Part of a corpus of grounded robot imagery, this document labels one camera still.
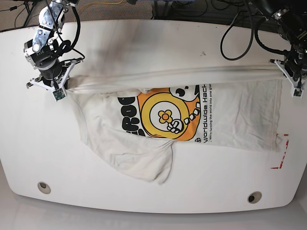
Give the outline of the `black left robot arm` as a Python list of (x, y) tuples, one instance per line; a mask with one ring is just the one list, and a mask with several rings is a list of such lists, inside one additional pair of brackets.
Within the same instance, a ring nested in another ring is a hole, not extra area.
[[(303, 93), (307, 82), (307, 2), (305, 0), (251, 0), (262, 15), (255, 25), (254, 36), (266, 51), (284, 56), (284, 61), (271, 60), (291, 82), (294, 95)], [(290, 43), (290, 50), (278, 50), (264, 45), (259, 38), (259, 27), (274, 20), (280, 37)]]

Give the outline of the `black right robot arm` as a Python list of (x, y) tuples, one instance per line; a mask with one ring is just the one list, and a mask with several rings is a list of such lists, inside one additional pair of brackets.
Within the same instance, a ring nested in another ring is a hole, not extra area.
[[(31, 78), (27, 88), (34, 85), (55, 94), (64, 94), (72, 68), (85, 59), (75, 49), (81, 32), (81, 21), (77, 13), (77, 0), (45, 1), (46, 7), (39, 14), (39, 26), (32, 40), (24, 44), (24, 56), (34, 69), (40, 72), (39, 77)], [(65, 13), (71, 8), (77, 22), (76, 35), (73, 41), (63, 40), (62, 28)]]

